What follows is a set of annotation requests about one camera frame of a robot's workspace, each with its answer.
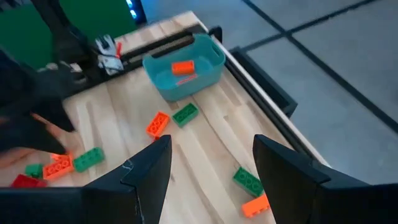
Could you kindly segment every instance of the floor tile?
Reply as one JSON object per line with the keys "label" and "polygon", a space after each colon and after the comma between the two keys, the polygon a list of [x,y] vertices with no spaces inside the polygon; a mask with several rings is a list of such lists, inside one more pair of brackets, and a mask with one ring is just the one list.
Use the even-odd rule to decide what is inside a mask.
{"label": "floor tile", "polygon": [[275,35],[277,31],[240,0],[144,1],[148,21],[159,21],[185,11],[193,11],[208,27],[223,28],[224,46],[232,49]]}
{"label": "floor tile", "polygon": [[398,182],[398,136],[285,39],[249,52],[298,103],[296,127],[341,172]]}
{"label": "floor tile", "polygon": [[251,0],[284,29],[291,29],[360,0]]}
{"label": "floor tile", "polygon": [[294,35],[398,121],[398,1],[375,2]]}

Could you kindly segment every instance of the orange brick in bin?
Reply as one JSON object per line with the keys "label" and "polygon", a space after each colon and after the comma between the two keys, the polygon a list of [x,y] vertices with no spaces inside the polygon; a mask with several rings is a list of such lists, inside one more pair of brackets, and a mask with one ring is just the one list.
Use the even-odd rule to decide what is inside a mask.
{"label": "orange brick in bin", "polygon": [[252,218],[260,212],[267,210],[268,208],[269,202],[265,194],[242,205],[243,214],[248,218]]}
{"label": "orange brick in bin", "polygon": [[43,179],[53,180],[57,179],[71,171],[73,168],[72,155],[61,156],[59,160],[43,167]]}
{"label": "orange brick in bin", "polygon": [[159,137],[169,121],[170,116],[159,111],[157,112],[152,122],[150,122],[150,124],[148,125],[146,131],[150,136],[154,138]]}
{"label": "orange brick in bin", "polygon": [[195,72],[193,60],[172,63],[172,72],[174,75],[189,75]]}

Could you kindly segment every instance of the blue plastic basket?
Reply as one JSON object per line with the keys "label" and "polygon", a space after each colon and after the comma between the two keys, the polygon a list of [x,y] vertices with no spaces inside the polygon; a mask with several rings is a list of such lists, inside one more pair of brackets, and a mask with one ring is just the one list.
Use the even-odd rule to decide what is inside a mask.
{"label": "blue plastic basket", "polygon": [[[144,57],[144,68],[165,100],[180,100],[220,80],[225,63],[224,52],[208,35],[194,34],[193,37],[193,44],[175,52],[159,58]],[[193,60],[195,74],[173,75],[172,63],[186,60]]]}

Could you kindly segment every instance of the wooden table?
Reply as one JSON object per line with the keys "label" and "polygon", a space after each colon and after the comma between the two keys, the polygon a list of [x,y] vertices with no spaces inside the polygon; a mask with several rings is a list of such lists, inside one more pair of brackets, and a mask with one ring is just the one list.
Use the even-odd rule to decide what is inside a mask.
{"label": "wooden table", "polygon": [[[128,51],[197,23],[203,25],[192,12],[187,12],[116,41],[123,43],[123,51]],[[225,48],[220,47],[237,64]],[[275,103],[263,90],[259,91],[311,148]],[[223,70],[219,83],[176,103],[168,103],[160,96],[143,68],[65,100],[64,107],[78,131],[71,134],[62,131],[61,142],[75,157],[92,147],[102,147],[106,160],[84,173],[72,172],[50,185],[85,185],[109,172],[152,142],[145,128],[158,111],[172,115],[188,103],[198,106],[199,115],[183,128],[171,121],[164,132],[172,136],[173,156],[160,222],[274,223],[270,210],[253,219],[243,217],[241,205],[253,198],[233,182],[232,176],[239,166],[257,175],[251,152],[255,134],[264,134],[288,147],[289,144],[227,69]],[[313,153],[322,161],[315,150]],[[26,164],[34,162],[49,163],[49,153],[35,151],[0,170],[1,185],[9,185],[17,174],[24,172]]]}

